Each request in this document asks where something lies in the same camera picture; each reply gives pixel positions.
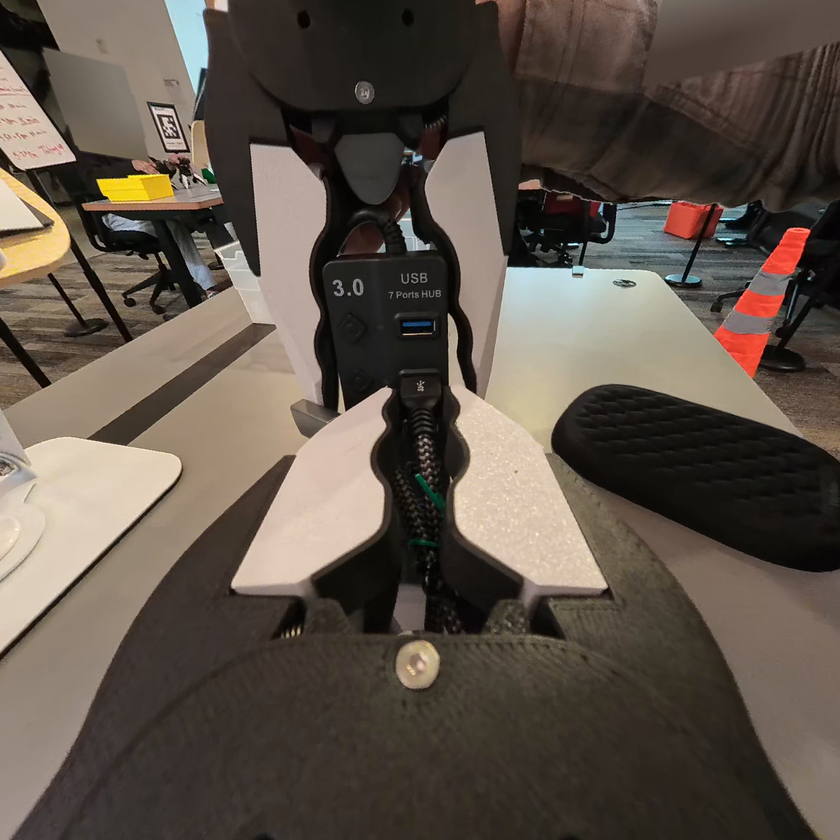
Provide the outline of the orange plastic bin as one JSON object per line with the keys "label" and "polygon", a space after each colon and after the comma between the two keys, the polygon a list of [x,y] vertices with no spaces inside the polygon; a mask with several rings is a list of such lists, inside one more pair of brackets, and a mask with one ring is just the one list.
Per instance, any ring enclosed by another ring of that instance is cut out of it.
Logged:
{"label": "orange plastic bin", "polygon": [[715,205],[714,213],[706,224],[711,205],[701,205],[684,201],[670,204],[663,226],[664,233],[683,239],[697,239],[705,229],[705,238],[715,235],[723,213],[723,207]]}

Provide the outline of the black usb hub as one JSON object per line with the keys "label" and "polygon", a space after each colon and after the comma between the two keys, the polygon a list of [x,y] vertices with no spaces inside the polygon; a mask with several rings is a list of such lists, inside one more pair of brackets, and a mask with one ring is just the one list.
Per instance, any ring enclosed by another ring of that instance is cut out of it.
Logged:
{"label": "black usb hub", "polygon": [[322,284],[343,407],[405,371],[435,371],[448,385],[448,268],[434,250],[328,262]]}

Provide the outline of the person's right hand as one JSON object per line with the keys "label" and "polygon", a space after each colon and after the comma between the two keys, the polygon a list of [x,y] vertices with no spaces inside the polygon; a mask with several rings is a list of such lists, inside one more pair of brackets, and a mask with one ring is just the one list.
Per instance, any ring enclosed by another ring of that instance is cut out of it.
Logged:
{"label": "person's right hand", "polygon": [[[448,131],[448,117],[441,115],[426,122],[423,135],[413,150],[420,160],[435,159],[445,142]],[[306,163],[310,170],[320,176],[331,175],[338,169],[335,153],[327,146],[315,141],[310,133],[296,127],[290,127],[290,136],[297,155]]]}

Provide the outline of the clear plastic bin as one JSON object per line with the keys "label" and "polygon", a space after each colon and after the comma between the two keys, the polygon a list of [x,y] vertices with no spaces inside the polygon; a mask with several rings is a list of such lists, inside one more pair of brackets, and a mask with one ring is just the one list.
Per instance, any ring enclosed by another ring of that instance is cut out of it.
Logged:
{"label": "clear plastic bin", "polygon": [[251,321],[275,327],[277,324],[269,312],[259,278],[251,271],[240,243],[234,241],[215,248],[214,252],[238,292]]}

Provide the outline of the yellow plastic bin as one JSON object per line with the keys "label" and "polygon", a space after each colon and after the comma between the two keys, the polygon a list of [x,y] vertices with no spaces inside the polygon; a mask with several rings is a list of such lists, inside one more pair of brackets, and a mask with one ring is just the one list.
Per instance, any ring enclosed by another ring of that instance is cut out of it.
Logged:
{"label": "yellow plastic bin", "polygon": [[174,196],[170,176],[133,174],[97,179],[100,193],[111,203],[147,203]]}

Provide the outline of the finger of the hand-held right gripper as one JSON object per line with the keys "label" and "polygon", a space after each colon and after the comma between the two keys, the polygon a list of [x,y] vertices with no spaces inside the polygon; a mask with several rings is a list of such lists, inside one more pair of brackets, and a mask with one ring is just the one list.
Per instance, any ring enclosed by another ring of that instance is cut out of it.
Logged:
{"label": "finger of the hand-held right gripper", "polygon": [[312,290],[312,254],[326,224],[328,198],[320,174],[290,147],[252,143],[259,287],[303,395],[337,407],[330,362],[320,361],[322,312]]}
{"label": "finger of the hand-held right gripper", "polygon": [[432,233],[450,261],[449,315],[466,388],[487,395],[508,268],[487,142],[477,131],[448,140],[426,173],[422,192]]}

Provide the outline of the black wrist rest pad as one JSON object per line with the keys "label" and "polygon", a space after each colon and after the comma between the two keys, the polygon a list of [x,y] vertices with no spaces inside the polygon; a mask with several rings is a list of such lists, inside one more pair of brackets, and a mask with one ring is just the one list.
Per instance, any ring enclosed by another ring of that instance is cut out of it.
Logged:
{"label": "black wrist rest pad", "polygon": [[757,560],[839,568],[839,464],[808,440],[645,388],[593,387],[552,451],[591,483]]}

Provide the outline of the wooden work table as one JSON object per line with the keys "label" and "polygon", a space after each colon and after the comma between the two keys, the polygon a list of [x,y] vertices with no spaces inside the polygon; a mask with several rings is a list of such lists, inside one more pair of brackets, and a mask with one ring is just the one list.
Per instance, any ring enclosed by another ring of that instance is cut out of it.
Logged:
{"label": "wooden work table", "polygon": [[82,203],[80,208],[90,214],[116,214],[128,219],[152,222],[155,236],[161,243],[175,283],[189,308],[200,305],[205,297],[187,269],[172,235],[170,223],[180,222],[190,229],[204,233],[214,249],[234,241],[226,226],[229,219],[224,199],[216,185],[192,185],[175,191],[173,196],[152,201],[104,200]]}

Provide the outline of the person's right forearm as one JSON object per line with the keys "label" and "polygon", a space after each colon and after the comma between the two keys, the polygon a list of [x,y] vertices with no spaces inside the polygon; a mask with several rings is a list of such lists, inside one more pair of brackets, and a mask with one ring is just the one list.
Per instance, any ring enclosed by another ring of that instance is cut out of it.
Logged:
{"label": "person's right forearm", "polygon": [[838,44],[643,85],[660,2],[498,2],[521,182],[781,211],[839,197]]}

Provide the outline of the white easel board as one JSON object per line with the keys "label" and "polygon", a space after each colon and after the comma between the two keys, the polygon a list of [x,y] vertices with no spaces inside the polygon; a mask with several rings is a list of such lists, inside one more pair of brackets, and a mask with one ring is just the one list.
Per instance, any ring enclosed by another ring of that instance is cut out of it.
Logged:
{"label": "white easel board", "polygon": [[1,54],[1,149],[23,172],[77,161],[5,54]]}

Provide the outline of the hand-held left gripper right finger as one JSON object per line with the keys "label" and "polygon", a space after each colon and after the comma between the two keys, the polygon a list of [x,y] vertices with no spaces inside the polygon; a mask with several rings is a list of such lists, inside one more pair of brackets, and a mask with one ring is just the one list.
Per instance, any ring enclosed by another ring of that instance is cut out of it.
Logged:
{"label": "hand-held left gripper right finger", "polygon": [[605,576],[541,444],[461,385],[444,399],[450,478],[440,570],[488,614],[517,600],[533,613],[554,596],[592,598]]}

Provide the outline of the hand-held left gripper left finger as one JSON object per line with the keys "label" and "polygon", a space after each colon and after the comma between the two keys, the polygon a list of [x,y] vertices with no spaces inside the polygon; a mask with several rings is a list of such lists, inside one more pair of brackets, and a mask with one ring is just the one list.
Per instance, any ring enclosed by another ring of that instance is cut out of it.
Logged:
{"label": "hand-held left gripper left finger", "polygon": [[387,633],[402,573],[384,471],[393,461],[391,387],[326,423],[299,449],[232,580],[237,595],[331,599]]}

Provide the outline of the white stand base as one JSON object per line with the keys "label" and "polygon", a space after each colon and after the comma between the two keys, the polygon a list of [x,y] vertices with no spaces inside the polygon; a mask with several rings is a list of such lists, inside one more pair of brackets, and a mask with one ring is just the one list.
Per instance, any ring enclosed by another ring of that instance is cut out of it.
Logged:
{"label": "white stand base", "polygon": [[171,490],[182,462],[78,437],[24,448],[1,415],[4,654]]}

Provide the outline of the red office chair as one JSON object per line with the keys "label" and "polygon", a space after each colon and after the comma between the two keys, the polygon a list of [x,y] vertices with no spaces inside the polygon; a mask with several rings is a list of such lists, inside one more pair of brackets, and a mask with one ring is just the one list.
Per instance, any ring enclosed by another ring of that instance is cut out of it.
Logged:
{"label": "red office chair", "polygon": [[520,185],[518,255],[525,266],[582,266],[589,244],[606,245],[616,231],[617,205]]}

